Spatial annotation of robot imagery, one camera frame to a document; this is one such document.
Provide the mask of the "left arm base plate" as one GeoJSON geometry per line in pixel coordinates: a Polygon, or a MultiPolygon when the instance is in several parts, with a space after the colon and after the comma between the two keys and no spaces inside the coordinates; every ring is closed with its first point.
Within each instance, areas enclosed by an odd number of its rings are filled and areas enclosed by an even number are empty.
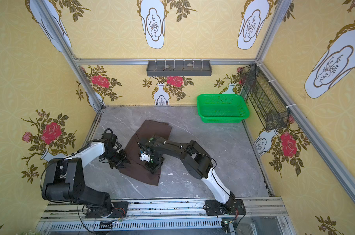
{"type": "Polygon", "coordinates": [[[90,206],[85,213],[85,218],[123,218],[126,217],[127,210],[127,201],[116,201],[111,203],[110,209],[90,206]]]}

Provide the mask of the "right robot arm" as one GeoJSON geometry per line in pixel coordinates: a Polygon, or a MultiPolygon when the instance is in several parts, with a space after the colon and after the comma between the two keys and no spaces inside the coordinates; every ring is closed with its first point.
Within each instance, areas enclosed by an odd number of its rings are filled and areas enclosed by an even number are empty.
{"type": "Polygon", "coordinates": [[[150,139],[141,139],[137,145],[140,148],[140,160],[145,162],[145,168],[150,173],[156,173],[163,165],[163,156],[168,155],[180,159],[191,176],[202,180],[215,198],[215,201],[205,204],[208,213],[215,215],[240,213],[242,206],[215,172],[216,161],[196,141],[176,143],[153,136],[150,139]]]}

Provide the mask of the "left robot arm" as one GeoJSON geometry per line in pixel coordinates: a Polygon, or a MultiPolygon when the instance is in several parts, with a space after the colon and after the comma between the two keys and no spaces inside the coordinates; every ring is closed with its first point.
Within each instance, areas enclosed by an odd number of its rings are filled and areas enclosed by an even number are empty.
{"type": "Polygon", "coordinates": [[[122,145],[112,129],[107,128],[100,139],[92,140],[70,156],[51,159],[40,182],[42,198],[53,203],[71,202],[87,208],[86,218],[123,218],[128,203],[111,201],[106,192],[85,184],[83,169],[94,159],[122,169],[129,163],[122,145]]]}

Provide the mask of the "dark brown long pants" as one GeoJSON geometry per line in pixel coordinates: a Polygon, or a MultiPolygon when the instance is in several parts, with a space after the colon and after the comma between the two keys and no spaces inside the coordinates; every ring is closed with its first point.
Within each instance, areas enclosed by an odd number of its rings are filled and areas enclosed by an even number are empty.
{"type": "Polygon", "coordinates": [[[125,163],[125,167],[119,169],[119,171],[142,183],[157,186],[161,175],[161,169],[158,169],[152,174],[145,168],[146,162],[141,161],[139,157],[140,148],[138,147],[138,142],[143,138],[150,139],[154,135],[168,139],[171,130],[172,127],[166,122],[145,120],[126,145],[125,153],[129,162],[125,163]]]}

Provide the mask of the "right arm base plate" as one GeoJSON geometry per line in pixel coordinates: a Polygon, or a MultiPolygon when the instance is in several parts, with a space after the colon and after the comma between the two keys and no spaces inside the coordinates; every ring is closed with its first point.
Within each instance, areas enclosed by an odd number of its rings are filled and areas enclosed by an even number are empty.
{"type": "Polygon", "coordinates": [[[206,200],[203,206],[206,215],[245,215],[246,209],[241,199],[230,199],[226,204],[216,200],[206,200]]]}

